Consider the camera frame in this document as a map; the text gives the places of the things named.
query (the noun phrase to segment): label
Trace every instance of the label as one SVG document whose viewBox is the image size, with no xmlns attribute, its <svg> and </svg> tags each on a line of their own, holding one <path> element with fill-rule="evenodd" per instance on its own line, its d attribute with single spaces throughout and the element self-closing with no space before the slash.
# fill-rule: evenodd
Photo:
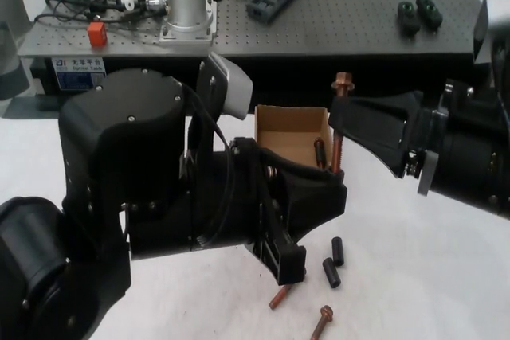
<svg viewBox="0 0 510 340">
<path fill-rule="evenodd" d="M 58 57 L 52 62 L 62 91 L 86 91 L 100 85 L 106 77 L 102 57 Z"/>
</svg>

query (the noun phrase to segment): orange block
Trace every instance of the orange block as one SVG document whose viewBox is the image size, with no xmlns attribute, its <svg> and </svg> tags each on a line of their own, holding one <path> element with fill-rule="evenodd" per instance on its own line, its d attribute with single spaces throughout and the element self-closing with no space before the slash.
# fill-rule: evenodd
<svg viewBox="0 0 510 340">
<path fill-rule="evenodd" d="M 104 47 L 106 45 L 106 27 L 102 21 L 93 21 L 88 26 L 88 39 L 92 47 Z"/>
</svg>

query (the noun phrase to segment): copper screw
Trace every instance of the copper screw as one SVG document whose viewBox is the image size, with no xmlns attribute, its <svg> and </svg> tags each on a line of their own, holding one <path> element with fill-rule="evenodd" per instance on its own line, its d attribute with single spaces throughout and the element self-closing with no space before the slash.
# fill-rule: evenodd
<svg viewBox="0 0 510 340">
<path fill-rule="evenodd" d="M 287 284 L 281 288 L 281 290 L 278 291 L 278 293 L 274 296 L 273 300 L 271 300 L 271 303 L 269 303 L 269 308 L 274 310 L 280 303 L 285 299 L 285 296 L 287 296 L 288 292 L 292 290 L 292 287 L 294 284 Z"/>
<path fill-rule="evenodd" d="M 331 85 L 336 91 L 337 97 L 347 97 L 349 91 L 354 89 L 352 83 L 352 75 L 346 72 L 340 72 L 336 74 L 336 80 Z M 342 165 L 342 145 L 343 137 L 335 133 L 333 139 L 333 158 L 331 159 L 331 171 L 333 173 L 339 173 Z"/>
<path fill-rule="evenodd" d="M 311 340 L 319 340 L 322 331 L 324 330 L 326 324 L 333 320 L 333 310 L 330 306 L 324 306 L 320 309 L 320 314 L 322 315 L 319 322 L 317 323 L 316 330 L 313 331 Z"/>
</svg>

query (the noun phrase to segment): cardboard box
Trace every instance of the cardboard box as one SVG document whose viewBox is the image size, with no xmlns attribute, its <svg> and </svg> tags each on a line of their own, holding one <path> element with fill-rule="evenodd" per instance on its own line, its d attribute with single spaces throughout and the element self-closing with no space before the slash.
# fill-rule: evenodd
<svg viewBox="0 0 510 340">
<path fill-rule="evenodd" d="M 332 132 L 324 107 L 255 108 L 255 139 L 261 147 L 306 166 L 317 167 L 314 141 L 324 140 L 328 164 L 332 160 Z"/>
</svg>

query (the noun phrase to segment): black cylinder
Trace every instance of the black cylinder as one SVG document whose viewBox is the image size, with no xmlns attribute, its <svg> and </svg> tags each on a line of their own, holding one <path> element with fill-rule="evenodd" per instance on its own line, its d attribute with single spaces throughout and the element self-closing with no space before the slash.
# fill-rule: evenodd
<svg viewBox="0 0 510 340">
<path fill-rule="evenodd" d="M 322 138 L 321 137 L 317 138 L 314 141 L 313 146 L 316 149 L 317 166 L 320 169 L 326 169 L 327 165 L 326 150 L 324 149 L 324 141 L 322 140 Z"/>
<path fill-rule="evenodd" d="M 333 263 L 336 267 L 343 266 L 343 243 L 342 238 L 335 237 L 331 239 L 331 246 L 333 250 Z"/>
<path fill-rule="evenodd" d="M 328 278 L 328 282 L 331 288 L 337 288 L 342 282 L 340 280 L 338 272 L 336 271 L 333 259 L 326 258 L 324 262 L 322 262 L 322 267 L 324 267 L 324 272 L 326 272 L 326 276 Z"/>
</svg>

